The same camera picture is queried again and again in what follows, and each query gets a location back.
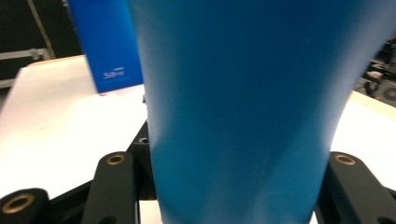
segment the blue cylindrical object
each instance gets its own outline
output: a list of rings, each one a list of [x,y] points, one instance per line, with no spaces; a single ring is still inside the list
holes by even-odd
[[[163,223],[306,223],[395,0],[130,0]]]

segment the white tabletop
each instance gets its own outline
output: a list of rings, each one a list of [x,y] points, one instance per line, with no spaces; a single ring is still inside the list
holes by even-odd
[[[97,94],[82,56],[22,68],[0,114],[0,198],[27,188],[54,198],[91,180],[100,158],[125,151],[146,120],[143,93],[140,85]],[[396,108],[352,92],[332,150],[396,189]],[[161,222],[158,204],[144,207],[142,223]]]

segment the blue box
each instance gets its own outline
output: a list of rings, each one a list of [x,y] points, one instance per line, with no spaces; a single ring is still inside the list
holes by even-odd
[[[143,83],[131,11],[125,0],[69,0],[98,92]]]

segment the black metal bracket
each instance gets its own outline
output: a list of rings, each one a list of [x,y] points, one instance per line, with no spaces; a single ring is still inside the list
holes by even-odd
[[[0,200],[2,224],[140,223],[139,201],[156,200],[145,123],[126,152],[104,156],[93,181],[49,200],[23,189]],[[315,209],[318,224],[396,224],[396,192],[356,157],[332,152]]]

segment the brass insert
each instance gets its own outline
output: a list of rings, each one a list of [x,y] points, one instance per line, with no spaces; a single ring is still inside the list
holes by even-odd
[[[109,165],[118,165],[118,164],[122,163],[123,161],[125,161],[125,157],[121,154],[111,156],[106,160],[107,164],[109,164]]]
[[[355,160],[353,160],[352,158],[350,158],[348,156],[344,156],[344,155],[336,155],[335,159],[343,164],[346,164],[346,165],[355,165],[356,164]]]
[[[35,200],[35,196],[30,193],[23,193],[17,197],[9,200],[2,208],[3,213],[13,214],[17,213],[27,206],[29,206]]]

